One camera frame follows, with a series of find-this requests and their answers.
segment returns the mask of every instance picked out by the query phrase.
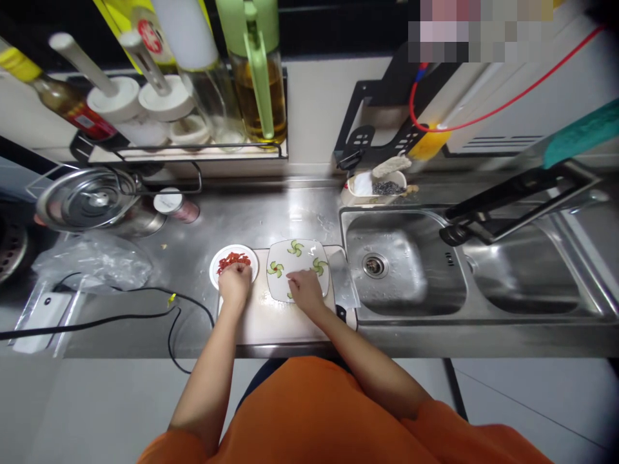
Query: extension socket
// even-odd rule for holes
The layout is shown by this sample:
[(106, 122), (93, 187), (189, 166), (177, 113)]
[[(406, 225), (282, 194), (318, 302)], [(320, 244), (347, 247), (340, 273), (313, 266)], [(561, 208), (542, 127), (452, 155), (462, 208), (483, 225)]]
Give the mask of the extension socket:
[[(43, 293), (32, 309), (30, 317), (23, 329), (57, 327), (72, 298), (73, 295), (70, 293)], [(50, 344), (52, 337), (53, 335), (35, 335), (18, 338), (15, 345), (13, 345), (13, 350), (28, 354), (43, 351)]]

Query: plate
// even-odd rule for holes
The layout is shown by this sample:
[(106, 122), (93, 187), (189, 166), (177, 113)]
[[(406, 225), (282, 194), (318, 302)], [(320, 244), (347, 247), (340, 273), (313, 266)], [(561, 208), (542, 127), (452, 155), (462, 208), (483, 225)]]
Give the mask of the plate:
[(286, 274), (312, 269), (318, 274), (322, 296), (329, 291), (329, 264), (320, 242), (316, 240), (286, 240), (271, 245), (267, 259), (266, 280), (274, 300), (292, 303)]
[(219, 270), (219, 260), (226, 258), (230, 253), (245, 253), (245, 256), (247, 256), (251, 261), (251, 281), (253, 282), (256, 280), (256, 277), (258, 277), (258, 267), (260, 267), (260, 265), (258, 263), (258, 257), (253, 250), (245, 245), (228, 245), (215, 254), (208, 271), (208, 275), (211, 278), (211, 284), (213, 284), (217, 290), (219, 290), (219, 275), (217, 275), (217, 271)]

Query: red chili pepper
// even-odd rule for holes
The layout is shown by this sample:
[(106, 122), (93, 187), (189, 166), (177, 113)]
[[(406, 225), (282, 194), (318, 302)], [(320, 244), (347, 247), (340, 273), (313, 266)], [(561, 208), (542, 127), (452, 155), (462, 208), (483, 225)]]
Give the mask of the red chili pepper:
[(221, 275), (224, 269), (236, 262), (251, 266), (251, 261), (247, 256), (245, 256), (245, 253), (232, 252), (226, 258), (219, 260), (219, 270), (217, 271), (217, 275)]

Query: orange shirt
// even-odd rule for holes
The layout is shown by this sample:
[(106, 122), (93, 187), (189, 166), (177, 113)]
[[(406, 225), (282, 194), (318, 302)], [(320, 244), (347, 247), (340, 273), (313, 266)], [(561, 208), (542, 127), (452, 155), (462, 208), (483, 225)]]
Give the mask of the orange shirt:
[(314, 357), (288, 360), (257, 387), (216, 455), (175, 430), (153, 441), (138, 462), (550, 463), (515, 430), (474, 427), (440, 401), (423, 403), (415, 421), (398, 421), (344, 369)]

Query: red hose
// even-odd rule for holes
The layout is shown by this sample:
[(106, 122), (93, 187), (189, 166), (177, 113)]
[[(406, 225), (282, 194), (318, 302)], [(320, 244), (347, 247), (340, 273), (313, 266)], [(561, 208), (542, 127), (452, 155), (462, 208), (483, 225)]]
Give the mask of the red hose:
[(411, 98), (408, 102), (408, 108), (409, 111), (411, 113), (411, 120), (413, 121), (413, 124), (415, 125), (415, 127), (422, 131), (422, 132), (432, 132), (432, 133), (436, 133), (436, 132), (452, 132), (458, 129), (463, 129), (465, 127), (468, 126), (472, 126), (473, 124), (476, 124), (480, 121), (483, 121), (484, 119), (488, 119), (490, 116), (494, 116), (495, 114), (497, 114), (500, 111), (503, 111), (504, 109), (506, 109), (508, 106), (514, 104), (516, 101), (520, 100), (522, 97), (524, 97), (525, 95), (527, 95), (531, 90), (535, 89), (538, 85), (540, 85), (542, 82), (544, 82), (546, 79), (548, 79), (550, 76), (552, 76), (552, 74), (554, 74), (557, 69), (559, 69), (561, 66), (563, 66), (565, 63), (567, 63), (570, 58), (572, 58), (574, 55), (576, 55), (586, 44), (588, 44), (589, 42), (591, 42), (593, 40), (593, 38), (598, 35), (600, 32), (602, 32), (605, 29), (606, 26), (598, 26), (593, 32), (591, 32), (587, 37), (585, 37), (585, 39), (571, 52), (569, 52), (569, 54), (563, 58), (561, 61), (559, 61), (559, 63), (557, 63), (557, 65), (552, 68), (550, 71), (548, 71), (539, 81), (537, 81), (536, 83), (534, 83), (531, 87), (529, 87), (527, 90), (525, 90), (524, 92), (522, 92), (520, 95), (514, 97), (513, 99), (511, 99), (510, 101), (508, 101), (507, 103), (505, 103), (503, 106), (500, 106), (499, 108), (495, 109), (494, 111), (492, 111), (491, 113), (488, 113), (487, 115), (481, 116), (477, 119), (473, 119), (470, 122), (467, 122), (466, 124), (461, 124), (459, 126), (455, 126), (452, 128), (448, 128), (448, 129), (428, 129), (423, 127), (421, 124), (419, 124), (419, 121), (417, 121), (417, 118), (415, 117), (415, 106), (413, 105), (413, 102), (415, 101), (415, 92), (417, 91), (417, 82), (415, 82), (413, 84), (413, 89), (411, 90)]

